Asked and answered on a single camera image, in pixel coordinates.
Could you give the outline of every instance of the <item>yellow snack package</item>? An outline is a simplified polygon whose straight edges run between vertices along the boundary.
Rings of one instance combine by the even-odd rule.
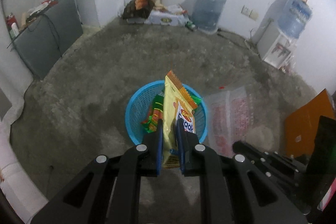
[[[163,100],[163,167],[179,167],[178,148],[175,139],[175,127],[179,118],[184,119],[184,130],[195,133],[192,111],[197,104],[182,86],[172,71],[165,78],[165,96]]]

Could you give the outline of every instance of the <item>basket rim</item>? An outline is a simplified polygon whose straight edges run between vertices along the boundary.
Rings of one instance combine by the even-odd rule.
[[[147,85],[144,85],[143,87],[141,87],[140,89],[138,89],[134,94],[133,96],[131,97],[131,99],[129,100],[128,104],[127,104],[127,107],[126,107],[126,112],[125,112],[125,124],[126,124],[126,130],[127,130],[127,134],[128,136],[131,138],[132,142],[135,144],[135,145],[138,145],[140,144],[140,142],[137,140],[137,138],[135,137],[132,129],[131,129],[131,125],[130,125],[130,121],[129,121],[129,114],[130,114],[130,111],[131,111],[131,106],[133,104],[133,102],[135,101],[135,99],[139,96],[140,93],[142,93],[145,89],[153,86],[153,85],[160,85],[160,84],[163,84],[164,85],[165,81],[164,80],[158,80],[158,81],[154,81],[154,82],[151,82]],[[183,86],[191,91],[194,95],[196,95],[197,97],[199,98],[202,98],[198,92],[196,92],[196,90],[194,90],[193,88],[189,87],[188,85],[186,84],[183,84]],[[208,129],[207,129],[207,115],[208,115],[208,109],[204,103],[204,100],[202,100],[201,102],[201,105],[203,107],[203,110],[204,110],[204,114],[205,114],[205,129],[201,135],[201,138],[199,139],[199,142],[200,143],[203,143],[205,138],[207,137],[208,135]]]

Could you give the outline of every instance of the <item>gray panel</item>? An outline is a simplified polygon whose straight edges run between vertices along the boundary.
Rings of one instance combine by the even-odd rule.
[[[24,63],[41,79],[83,34],[74,0],[59,0],[45,15],[53,24],[46,17],[40,16],[14,40],[15,48]]]
[[[12,103],[8,100],[6,95],[0,89],[0,120],[4,118],[7,111],[12,107]]]

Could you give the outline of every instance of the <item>electrical outlet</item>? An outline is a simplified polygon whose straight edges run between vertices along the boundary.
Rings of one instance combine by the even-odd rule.
[[[255,10],[252,10],[251,13],[250,13],[250,18],[253,19],[254,21],[256,21],[259,17],[259,14],[257,11]]]
[[[250,16],[250,14],[251,14],[251,9],[249,9],[249,8],[247,8],[245,5],[244,5],[244,7],[242,8],[242,10],[241,10],[241,13],[243,14],[243,15],[246,15],[246,16]]]

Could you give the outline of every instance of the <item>blue basket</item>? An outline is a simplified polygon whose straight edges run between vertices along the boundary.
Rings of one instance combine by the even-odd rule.
[[[154,97],[164,89],[164,86],[165,82],[163,80],[149,83],[134,93],[128,102],[126,107],[125,123],[127,133],[135,145],[140,144],[144,134],[146,134],[146,130],[141,125],[141,122],[146,119],[150,104],[152,103]],[[191,95],[201,98],[201,96],[191,87],[187,85],[183,86]],[[204,141],[208,133],[206,127],[206,116],[207,108],[202,101],[194,113],[195,131],[200,143]]]

